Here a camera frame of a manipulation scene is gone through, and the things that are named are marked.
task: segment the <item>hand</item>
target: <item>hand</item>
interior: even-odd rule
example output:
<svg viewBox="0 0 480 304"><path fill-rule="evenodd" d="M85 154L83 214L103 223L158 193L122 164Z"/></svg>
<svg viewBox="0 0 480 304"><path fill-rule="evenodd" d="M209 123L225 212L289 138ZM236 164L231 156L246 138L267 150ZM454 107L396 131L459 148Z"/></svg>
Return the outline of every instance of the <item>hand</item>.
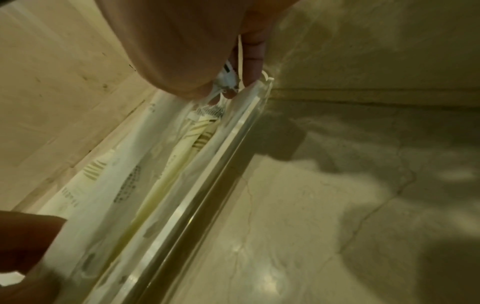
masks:
<svg viewBox="0 0 480 304"><path fill-rule="evenodd" d="M53 216L0 211L0 272L27 273L40 261L64 222ZM0 303L50 304L57 291L51 281L27 276L19 284L0 287Z"/></svg>
<svg viewBox="0 0 480 304"><path fill-rule="evenodd" d="M96 0L138 72L154 86L200 98L241 35L243 82L262 74L276 17L298 0Z"/></svg>

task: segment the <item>concrete floor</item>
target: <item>concrete floor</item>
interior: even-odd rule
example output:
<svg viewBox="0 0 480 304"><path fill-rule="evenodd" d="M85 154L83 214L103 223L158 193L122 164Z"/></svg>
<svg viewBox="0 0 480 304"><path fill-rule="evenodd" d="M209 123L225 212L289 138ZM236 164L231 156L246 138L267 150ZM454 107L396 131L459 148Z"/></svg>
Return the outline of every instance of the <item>concrete floor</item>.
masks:
<svg viewBox="0 0 480 304"><path fill-rule="evenodd" d="M142 303L480 302L479 128L271 101Z"/></svg>

